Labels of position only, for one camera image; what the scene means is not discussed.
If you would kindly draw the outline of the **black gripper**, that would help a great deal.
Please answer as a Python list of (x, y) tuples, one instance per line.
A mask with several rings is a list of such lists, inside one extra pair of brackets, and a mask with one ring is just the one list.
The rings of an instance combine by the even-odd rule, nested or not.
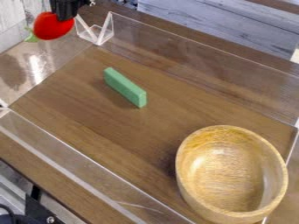
[(58, 14), (60, 21), (67, 21), (78, 16), (79, 8), (94, 6), (96, 0), (50, 0), (51, 11)]

